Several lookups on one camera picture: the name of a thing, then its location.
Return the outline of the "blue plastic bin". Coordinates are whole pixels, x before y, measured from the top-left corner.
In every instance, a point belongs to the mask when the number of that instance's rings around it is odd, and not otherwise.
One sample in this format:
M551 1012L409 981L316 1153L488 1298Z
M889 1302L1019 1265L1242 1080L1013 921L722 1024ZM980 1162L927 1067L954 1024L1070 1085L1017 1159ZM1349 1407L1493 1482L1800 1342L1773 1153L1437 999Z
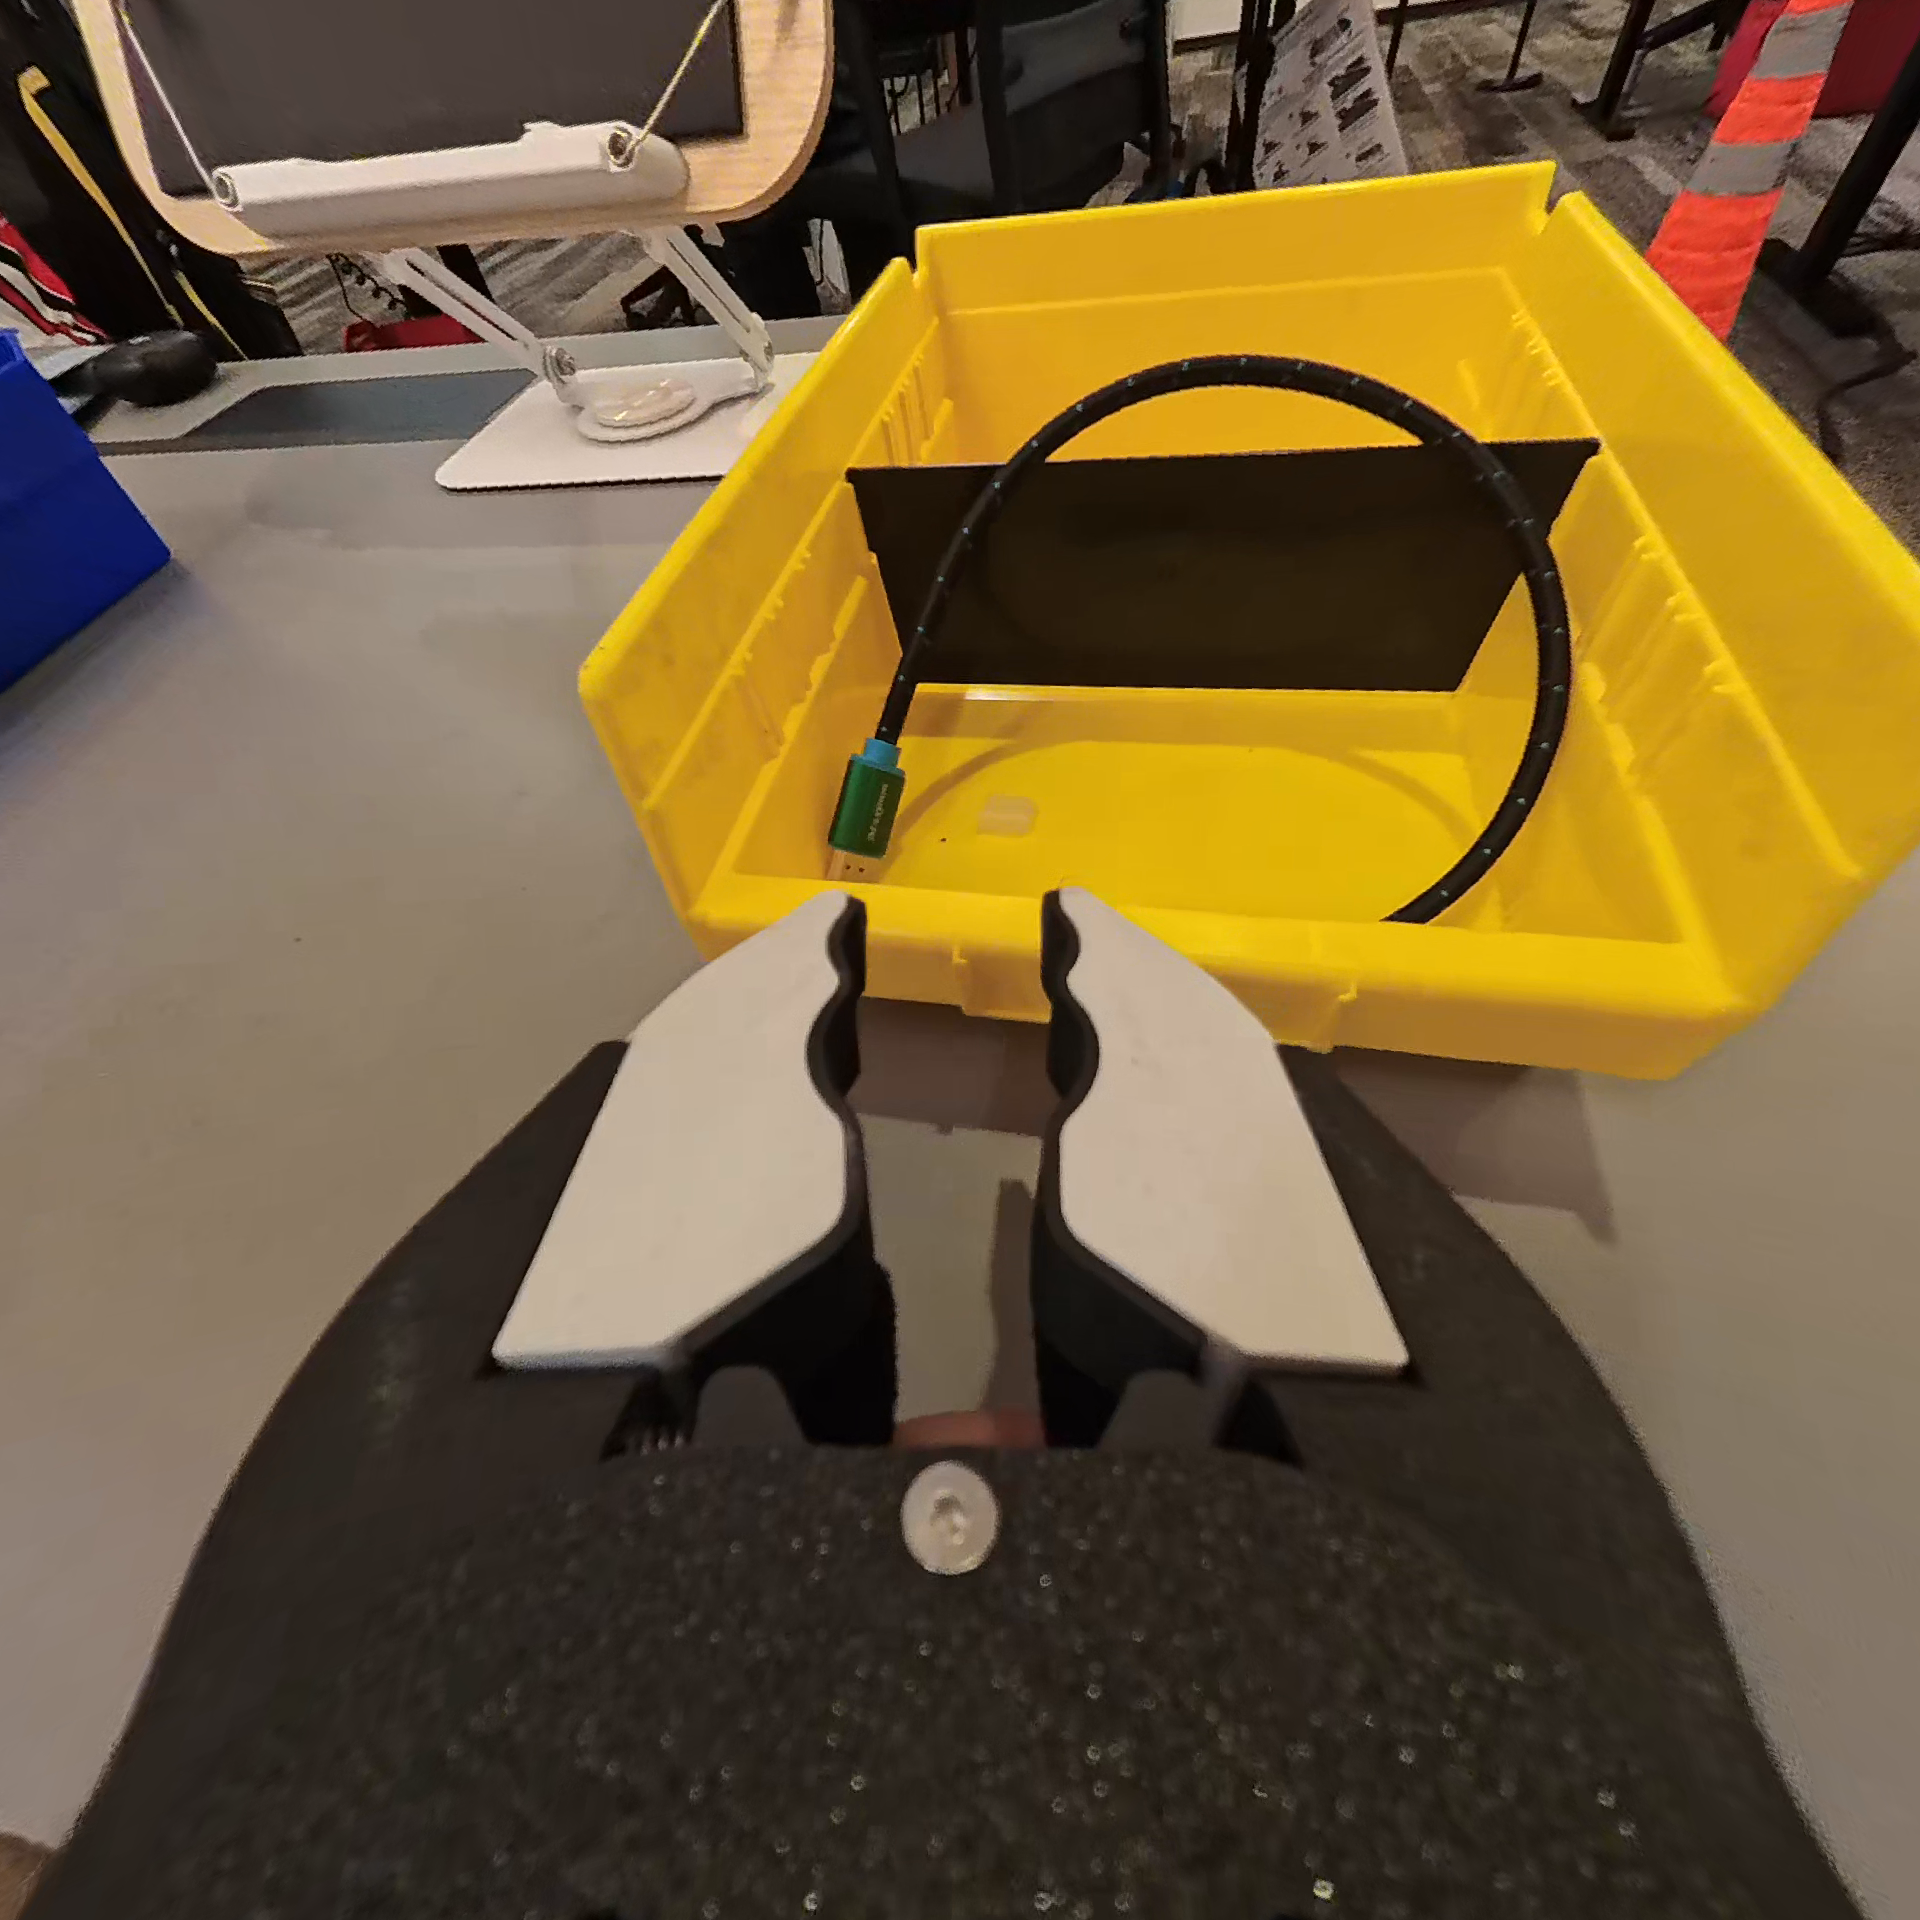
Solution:
M7 330L3 687L168 560L168 543L35 372L18 331Z

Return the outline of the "printed paper sheet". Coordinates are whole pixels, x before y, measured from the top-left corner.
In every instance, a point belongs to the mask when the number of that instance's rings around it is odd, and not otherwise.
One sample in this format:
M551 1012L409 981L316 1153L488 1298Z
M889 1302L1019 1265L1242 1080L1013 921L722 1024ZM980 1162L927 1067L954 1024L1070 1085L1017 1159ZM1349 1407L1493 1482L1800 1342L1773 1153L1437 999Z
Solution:
M1409 172L1374 2L1297 2L1262 86L1253 186L1323 186Z

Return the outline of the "black office chair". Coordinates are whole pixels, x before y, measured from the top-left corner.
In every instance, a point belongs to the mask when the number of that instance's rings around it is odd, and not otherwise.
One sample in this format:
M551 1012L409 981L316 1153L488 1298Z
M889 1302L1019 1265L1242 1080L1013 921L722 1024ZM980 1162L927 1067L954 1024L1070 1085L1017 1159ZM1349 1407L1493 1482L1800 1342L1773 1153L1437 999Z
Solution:
M858 143L803 175L803 218L825 222L847 270L847 301L919 229L1092 204L1129 160L1125 198L1176 186L1164 2L833 2L835 64ZM970 98L895 130L882 49L964 40Z

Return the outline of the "black divider of yellow bin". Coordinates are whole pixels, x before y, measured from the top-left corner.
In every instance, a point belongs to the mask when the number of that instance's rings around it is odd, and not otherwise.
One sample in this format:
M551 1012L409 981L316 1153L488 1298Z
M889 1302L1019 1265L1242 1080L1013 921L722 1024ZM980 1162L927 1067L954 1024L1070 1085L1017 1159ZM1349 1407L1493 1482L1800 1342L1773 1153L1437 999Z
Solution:
M964 569L927 686L1455 694L1518 548L1424 443L1046 461Z

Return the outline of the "orange traffic cone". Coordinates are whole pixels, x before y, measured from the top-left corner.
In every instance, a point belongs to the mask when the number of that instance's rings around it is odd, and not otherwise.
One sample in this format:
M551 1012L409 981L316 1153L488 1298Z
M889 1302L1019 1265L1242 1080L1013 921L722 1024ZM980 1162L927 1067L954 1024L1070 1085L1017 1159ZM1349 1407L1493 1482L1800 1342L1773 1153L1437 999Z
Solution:
M1716 343L1732 339L1810 123L1847 113L1833 71L1852 12L1751 2L1721 55L1712 135L1645 246L1648 270Z

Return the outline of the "wooden book stand black pad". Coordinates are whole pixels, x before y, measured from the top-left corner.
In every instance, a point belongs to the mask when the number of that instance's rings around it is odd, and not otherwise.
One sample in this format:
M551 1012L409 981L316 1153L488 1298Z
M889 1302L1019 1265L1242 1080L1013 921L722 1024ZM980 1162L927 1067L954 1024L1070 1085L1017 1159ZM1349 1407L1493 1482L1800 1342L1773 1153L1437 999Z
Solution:
M777 354L698 234L819 148L827 2L76 2L143 201L228 259L348 254L525 372L443 493L718 484L813 354ZM446 243L623 234L722 331L583 368Z

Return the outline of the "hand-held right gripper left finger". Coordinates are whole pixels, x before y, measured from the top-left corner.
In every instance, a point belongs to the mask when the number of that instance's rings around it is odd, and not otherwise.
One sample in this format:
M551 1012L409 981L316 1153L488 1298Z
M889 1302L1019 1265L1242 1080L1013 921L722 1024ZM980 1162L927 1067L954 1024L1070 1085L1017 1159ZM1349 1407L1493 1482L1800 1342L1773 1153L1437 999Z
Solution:
M623 1378L612 1450L882 1450L895 1298L851 1089L865 908L831 888L627 1035L494 1336L505 1373Z

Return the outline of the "black metal table leg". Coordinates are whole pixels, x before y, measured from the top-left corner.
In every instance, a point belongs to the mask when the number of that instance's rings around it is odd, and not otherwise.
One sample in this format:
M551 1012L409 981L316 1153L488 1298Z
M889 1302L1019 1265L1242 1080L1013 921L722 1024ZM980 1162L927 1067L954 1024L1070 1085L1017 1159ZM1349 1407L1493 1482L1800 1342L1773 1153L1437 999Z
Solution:
M1916 133L1916 49L1872 115L1803 243L1766 237L1760 281L1836 342L1894 343L1879 311L1839 274L1891 165Z

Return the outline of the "black computer mouse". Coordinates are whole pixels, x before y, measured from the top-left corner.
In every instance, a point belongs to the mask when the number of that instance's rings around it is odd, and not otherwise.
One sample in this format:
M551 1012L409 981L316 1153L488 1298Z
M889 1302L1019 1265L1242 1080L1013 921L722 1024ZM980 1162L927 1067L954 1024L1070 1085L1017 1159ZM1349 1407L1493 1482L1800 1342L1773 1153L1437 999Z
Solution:
M173 409L210 390L219 360L200 331L162 330L114 342L72 376L78 393L132 409Z

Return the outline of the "yellow plastic bin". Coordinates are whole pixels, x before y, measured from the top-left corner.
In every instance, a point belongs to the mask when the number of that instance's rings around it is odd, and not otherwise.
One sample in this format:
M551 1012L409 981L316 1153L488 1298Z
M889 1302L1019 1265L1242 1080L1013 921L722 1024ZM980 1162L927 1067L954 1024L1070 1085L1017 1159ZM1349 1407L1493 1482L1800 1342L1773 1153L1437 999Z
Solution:
M932 225L587 652L579 694L704 956L831 883L900 660L851 471L1008 458L1158 362L1286 354L1479 440L1592 440L1550 525L1570 724L1493 871L1384 914L1490 818L1529 681L1455 694L927 686L869 990L1043 1020L1041 898L1086 888L1272 1038L1671 1078L1916 848L1916 560L1550 165ZM1039 804L1029 836L980 804Z

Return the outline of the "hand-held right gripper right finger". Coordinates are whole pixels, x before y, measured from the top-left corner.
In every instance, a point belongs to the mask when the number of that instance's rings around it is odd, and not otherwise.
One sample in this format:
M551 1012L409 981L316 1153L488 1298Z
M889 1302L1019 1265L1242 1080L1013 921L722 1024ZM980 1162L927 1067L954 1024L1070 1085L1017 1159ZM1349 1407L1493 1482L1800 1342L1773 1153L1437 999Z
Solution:
M1280 1434L1269 1378L1409 1379L1409 1345L1262 1020L1069 883L1041 899L1043 1078L1033 1341L1043 1439L1125 1400Z

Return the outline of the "grey mouse pad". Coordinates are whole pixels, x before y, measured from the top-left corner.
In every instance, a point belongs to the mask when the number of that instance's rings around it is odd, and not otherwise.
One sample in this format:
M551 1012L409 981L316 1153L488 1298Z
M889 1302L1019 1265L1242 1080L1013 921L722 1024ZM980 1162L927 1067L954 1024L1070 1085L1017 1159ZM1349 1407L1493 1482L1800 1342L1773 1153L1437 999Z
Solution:
M173 409L110 403L88 429L103 452L464 443L531 385L523 372L437 372L242 390Z

